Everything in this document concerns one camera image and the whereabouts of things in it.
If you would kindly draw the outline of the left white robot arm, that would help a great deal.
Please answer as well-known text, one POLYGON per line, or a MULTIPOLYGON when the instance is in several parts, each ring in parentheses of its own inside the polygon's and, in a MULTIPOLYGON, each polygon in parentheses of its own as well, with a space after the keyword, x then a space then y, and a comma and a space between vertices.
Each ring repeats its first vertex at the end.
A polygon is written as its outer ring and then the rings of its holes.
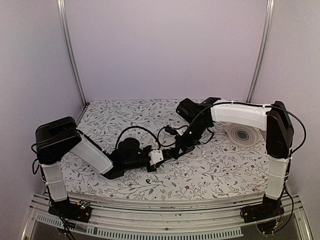
POLYGON ((31 149, 36 154, 38 169, 48 189, 49 214, 63 221, 83 223, 90 221, 92 208, 86 200, 70 201, 61 169, 64 156, 76 156, 108 180, 122 177, 125 171, 137 168, 154 172, 165 161, 163 150, 151 146, 141 148, 139 141, 131 137, 119 142, 112 153, 107 153, 79 130, 70 116, 39 126, 31 149))

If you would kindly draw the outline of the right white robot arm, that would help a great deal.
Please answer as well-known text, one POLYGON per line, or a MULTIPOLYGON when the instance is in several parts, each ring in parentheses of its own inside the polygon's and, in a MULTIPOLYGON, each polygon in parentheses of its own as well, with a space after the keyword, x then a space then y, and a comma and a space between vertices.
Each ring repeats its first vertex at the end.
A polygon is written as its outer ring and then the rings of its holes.
POLYGON ((176 112, 188 122, 182 135, 175 137, 173 148, 165 158, 178 159, 199 145, 203 132, 215 122, 227 122, 257 128, 266 133, 266 154, 269 159, 267 186, 262 202, 240 210, 245 223, 256 222, 284 214, 281 198, 290 173, 294 129, 285 105, 226 101, 209 97, 201 103, 182 100, 176 112))

